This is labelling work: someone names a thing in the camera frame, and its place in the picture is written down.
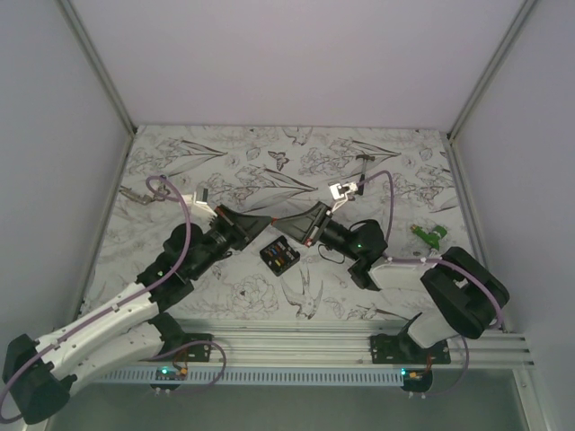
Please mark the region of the black fuse box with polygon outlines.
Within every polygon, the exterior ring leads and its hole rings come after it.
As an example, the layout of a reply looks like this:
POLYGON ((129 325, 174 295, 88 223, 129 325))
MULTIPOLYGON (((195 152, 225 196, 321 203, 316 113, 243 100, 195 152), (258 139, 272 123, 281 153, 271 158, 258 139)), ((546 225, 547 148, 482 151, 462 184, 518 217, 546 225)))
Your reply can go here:
POLYGON ((296 251, 285 236, 280 236, 260 250, 261 260, 268 269, 279 277, 300 261, 300 253, 296 251))

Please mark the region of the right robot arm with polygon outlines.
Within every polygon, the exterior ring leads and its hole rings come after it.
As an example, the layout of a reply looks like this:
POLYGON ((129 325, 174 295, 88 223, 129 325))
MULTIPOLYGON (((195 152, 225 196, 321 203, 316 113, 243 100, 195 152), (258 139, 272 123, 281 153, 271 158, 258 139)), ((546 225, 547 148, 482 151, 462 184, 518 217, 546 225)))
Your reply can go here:
POLYGON ((507 288, 466 250, 453 246, 437 258, 406 259, 386 254, 381 225, 365 219, 346 227, 319 202, 311 209, 273 221, 281 233, 306 247, 316 244, 350 259, 351 280, 379 293, 426 295, 431 306, 416 311, 402 329, 398 351, 406 362, 419 363, 430 348, 456 336, 478 339, 503 323, 507 288))

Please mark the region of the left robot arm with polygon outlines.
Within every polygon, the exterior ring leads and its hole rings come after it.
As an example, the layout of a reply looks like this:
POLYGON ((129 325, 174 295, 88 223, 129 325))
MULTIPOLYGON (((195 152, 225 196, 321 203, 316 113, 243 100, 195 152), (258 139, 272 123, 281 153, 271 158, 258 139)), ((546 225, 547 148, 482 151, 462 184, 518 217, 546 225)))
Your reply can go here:
POLYGON ((221 205, 210 228, 178 225, 164 250, 107 303, 60 330, 7 348, 3 397, 12 397, 19 418, 38 424, 59 412, 85 385, 139 360, 171 361, 188 337, 167 312, 193 290, 213 264, 249 245, 272 219, 237 213, 221 205))

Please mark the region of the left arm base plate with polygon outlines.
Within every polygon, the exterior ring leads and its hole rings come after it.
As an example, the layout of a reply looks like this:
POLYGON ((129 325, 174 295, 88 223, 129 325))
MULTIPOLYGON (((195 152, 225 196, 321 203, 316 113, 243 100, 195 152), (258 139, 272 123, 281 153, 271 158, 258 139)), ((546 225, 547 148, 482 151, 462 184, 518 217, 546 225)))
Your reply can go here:
POLYGON ((179 339, 168 340, 159 353, 146 358, 146 361, 207 362, 210 358, 211 346, 203 344, 203 341, 212 342, 213 338, 214 336, 209 333, 185 333, 179 339))

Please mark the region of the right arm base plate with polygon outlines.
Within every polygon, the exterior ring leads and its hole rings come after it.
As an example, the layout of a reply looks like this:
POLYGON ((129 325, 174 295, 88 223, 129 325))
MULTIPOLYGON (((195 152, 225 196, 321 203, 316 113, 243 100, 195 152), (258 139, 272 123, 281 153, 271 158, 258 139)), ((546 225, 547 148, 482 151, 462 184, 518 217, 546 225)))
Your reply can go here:
POLYGON ((446 340, 431 347, 420 347, 409 335, 408 329, 420 317, 410 319, 396 335, 380 333, 369 338, 369 351, 375 365, 425 365, 428 360, 439 365, 449 365, 451 356, 446 340))

